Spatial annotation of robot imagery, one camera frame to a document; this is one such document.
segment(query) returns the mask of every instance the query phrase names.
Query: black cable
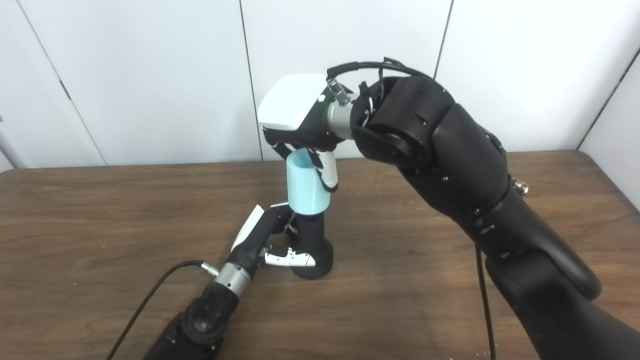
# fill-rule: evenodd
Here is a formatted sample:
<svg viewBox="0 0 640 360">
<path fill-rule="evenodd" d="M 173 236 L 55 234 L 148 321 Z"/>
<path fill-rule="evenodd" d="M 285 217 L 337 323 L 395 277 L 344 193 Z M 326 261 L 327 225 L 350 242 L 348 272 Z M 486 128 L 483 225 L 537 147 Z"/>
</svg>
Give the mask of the black cable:
<svg viewBox="0 0 640 360">
<path fill-rule="evenodd" d="M 364 61 L 364 62 L 354 61 L 352 63 L 345 63 L 342 65 L 330 67 L 329 69 L 326 70 L 326 76 L 327 76 L 327 79 L 333 79 L 338 75 L 344 74 L 345 72 L 351 72 L 351 71 L 356 71 L 360 69 L 387 69 L 387 70 L 402 72 L 407 75 L 426 76 L 427 78 L 430 78 L 429 76 L 427 76 L 427 74 L 420 72 L 418 70 L 412 69 L 410 67 L 406 67 L 404 65 L 398 65 L 396 63 L 389 63 L 389 62 L 376 62 L 376 61 Z"/>
<path fill-rule="evenodd" d="M 158 290 L 158 288 L 160 287 L 160 285 L 162 285 L 162 283 L 166 280 L 166 278 L 169 277 L 169 275 L 171 275 L 174 271 L 178 270 L 179 268 L 184 268 L 185 266 L 202 266 L 202 264 L 204 264 L 204 261 L 187 260 L 179 263 L 178 265 L 175 265 L 174 267 L 170 268 L 169 271 L 164 273 L 164 275 L 162 275 L 162 277 L 160 278 L 160 280 L 158 280 L 158 282 L 154 285 L 154 287 L 151 288 L 151 291 L 149 291 L 149 293 L 147 294 L 147 297 L 145 297 L 145 299 L 142 300 L 142 303 L 140 303 L 140 306 L 138 306 L 138 309 L 136 310 L 136 312 L 133 313 L 133 316 L 129 320 L 129 323 L 127 324 L 127 326 L 125 326 L 124 330 L 122 331 L 122 334 L 120 334 L 120 337 L 116 340 L 116 343 L 113 345 L 113 348 L 109 352 L 109 355 L 107 355 L 106 360 L 111 360 L 113 355 L 116 353 L 116 350 L 118 350 L 118 347 L 120 347 L 120 344 L 122 343 L 124 338 L 127 336 L 127 333 L 133 326 L 133 323 L 136 322 L 136 319 L 138 318 L 138 315 L 140 315 L 140 313 L 142 312 L 142 309 L 145 307 L 145 305 L 147 305 L 147 302 L 149 302 L 149 299 L 151 299 L 151 296 L 153 296 L 153 294 L 156 292 L 156 290 Z"/>
<path fill-rule="evenodd" d="M 489 298 L 486 296 L 486 284 L 484 283 L 484 266 L 482 264 L 482 252 L 476 245 L 476 265 L 478 270 L 478 281 L 480 282 L 480 294 L 484 307 L 484 320 L 486 322 L 486 333 L 489 336 L 489 355 L 491 360 L 496 360 L 495 339 L 493 338 L 493 324 L 491 323 L 491 310 L 489 309 Z"/>
</svg>

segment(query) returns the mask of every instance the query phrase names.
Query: screw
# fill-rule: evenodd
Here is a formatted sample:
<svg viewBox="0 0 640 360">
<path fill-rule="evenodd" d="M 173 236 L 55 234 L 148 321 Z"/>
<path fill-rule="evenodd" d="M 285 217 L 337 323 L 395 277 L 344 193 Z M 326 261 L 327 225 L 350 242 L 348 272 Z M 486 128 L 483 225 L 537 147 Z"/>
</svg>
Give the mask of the screw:
<svg viewBox="0 0 640 360">
<path fill-rule="evenodd" d="M 520 194 L 520 196 L 527 195 L 529 192 L 529 186 L 518 179 L 513 180 L 513 188 Z"/>
</svg>

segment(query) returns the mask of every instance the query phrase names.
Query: cable connector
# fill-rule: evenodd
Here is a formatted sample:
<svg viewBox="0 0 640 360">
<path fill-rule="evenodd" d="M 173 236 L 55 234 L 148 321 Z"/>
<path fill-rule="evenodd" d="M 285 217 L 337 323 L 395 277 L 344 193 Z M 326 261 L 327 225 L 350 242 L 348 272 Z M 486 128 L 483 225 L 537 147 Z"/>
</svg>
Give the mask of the cable connector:
<svg viewBox="0 0 640 360">
<path fill-rule="evenodd" d="M 203 268 L 206 272 L 208 272 L 209 274 L 213 275 L 214 277 L 218 276 L 218 274 L 220 274 L 220 271 L 217 268 L 214 268 L 213 266 L 207 264 L 207 263 L 202 263 L 202 265 L 200 265 L 201 268 Z"/>
</svg>

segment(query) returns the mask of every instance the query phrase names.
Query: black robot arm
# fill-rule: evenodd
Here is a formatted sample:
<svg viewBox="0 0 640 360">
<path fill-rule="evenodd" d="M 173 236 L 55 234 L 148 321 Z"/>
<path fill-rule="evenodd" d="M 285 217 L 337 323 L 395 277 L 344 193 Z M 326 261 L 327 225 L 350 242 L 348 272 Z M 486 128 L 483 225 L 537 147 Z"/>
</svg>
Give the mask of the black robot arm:
<svg viewBox="0 0 640 360">
<path fill-rule="evenodd" d="M 637 359 L 640 334 L 591 302 L 598 278 L 518 194 L 495 136 L 427 76 L 360 89 L 349 120 L 358 149 L 397 166 L 486 254 L 542 360 Z"/>
</svg>

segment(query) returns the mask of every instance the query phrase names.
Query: silver cylindrical joint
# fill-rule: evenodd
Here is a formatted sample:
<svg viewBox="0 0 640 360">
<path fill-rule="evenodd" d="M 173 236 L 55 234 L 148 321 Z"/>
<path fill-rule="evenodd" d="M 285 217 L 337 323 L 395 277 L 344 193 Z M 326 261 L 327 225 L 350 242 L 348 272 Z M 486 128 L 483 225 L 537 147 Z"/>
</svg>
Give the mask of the silver cylindrical joint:
<svg viewBox="0 0 640 360">
<path fill-rule="evenodd" d="M 232 263 L 225 263 L 214 281 L 228 287 L 240 297 L 244 289 L 249 285 L 251 276 L 242 267 Z"/>
<path fill-rule="evenodd" d="M 344 91 L 344 88 L 336 79 L 327 79 L 326 86 L 329 88 L 329 91 L 331 91 L 331 94 L 335 96 L 335 99 L 338 100 L 340 106 L 349 104 L 349 101 L 351 101 L 349 94 Z"/>
<path fill-rule="evenodd" d="M 348 103 L 341 106 L 337 101 L 329 104 L 326 118 L 329 123 L 329 130 L 341 139 L 350 140 L 351 137 L 351 109 L 353 105 Z"/>
</svg>

